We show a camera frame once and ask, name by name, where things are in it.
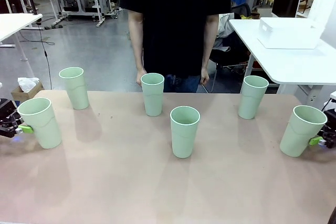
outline black t-shirt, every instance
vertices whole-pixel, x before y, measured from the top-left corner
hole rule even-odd
[[[143,62],[147,72],[179,77],[201,74],[206,16],[229,13],[231,0],[121,0],[143,13]]]

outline person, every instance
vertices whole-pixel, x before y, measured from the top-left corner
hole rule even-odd
[[[231,0],[120,0],[128,10],[138,70],[165,77],[164,92],[195,93],[209,81],[207,65],[218,29],[218,14]]]

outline tissue box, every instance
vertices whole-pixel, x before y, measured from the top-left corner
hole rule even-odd
[[[20,88],[20,86],[18,86],[16,89],[14,89],[11,92],[11,94],[12,94],[12,97],[13,97],[14,101],[19,101],[21,103],[21,102],[24,102],[24,101],[27,101],[27,100],[33,98],[41,90],[44,90],[44,87],[43,87],[42,83],[39,82],[28,93],[23,92],[22,89]]]
[[[261,18],[258,39],[270,49],[314,49],[323,31],[307,18]]]

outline blue jeans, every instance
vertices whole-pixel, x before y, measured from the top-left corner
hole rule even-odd
[[[164,78],[163,92],[175,93],[196,93],[201,76],[188,76],[180,78],[172,74],[168,74]]]

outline cup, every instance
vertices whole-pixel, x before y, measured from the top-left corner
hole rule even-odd
[[[291,157],[300,156],[327,120],[327,116],[316,108],[296,106],[282,137],[281,151]]]
[[[84,70],[78,67],[63,69],[58,74],[65,81],[68,97],[75,110],[89,106],[88,91],[84,79]]]
[[[159,73],[147,73],[141,77],[146,114],[158,116],[162,113],[164,77]]]
[[[17,112],[34,130],[38,143],[44,149],[51,149],[62,142],[51,101],[47,98],[33,98],[23,102]]]
[[[170,113],[173,153],[176,157],[187,158],[194,148],[199,112],[189,106],[174,108]]]
[[[259,76],[244,78],[238,115],[243,119],[253,119],[267,90],[269,83]]]

